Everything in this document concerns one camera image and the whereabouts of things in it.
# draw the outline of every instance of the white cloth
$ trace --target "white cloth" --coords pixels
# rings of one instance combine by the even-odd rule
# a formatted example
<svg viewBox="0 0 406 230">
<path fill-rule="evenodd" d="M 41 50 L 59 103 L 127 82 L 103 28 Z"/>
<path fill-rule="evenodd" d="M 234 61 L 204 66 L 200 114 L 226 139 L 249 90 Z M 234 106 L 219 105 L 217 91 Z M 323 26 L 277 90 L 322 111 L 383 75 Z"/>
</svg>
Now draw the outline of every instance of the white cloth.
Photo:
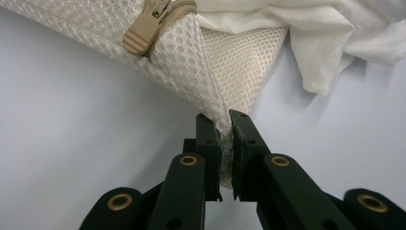
<svg viewBox="0 0 406 230">
<path fill-rule="evenodd" d="M 289 26 L 304 88 L 326 96 L 353 61 L 394 64 L 406 53 L 406 1 L 197 0 L 200 26 L 228 33 Z"/>
</svg>

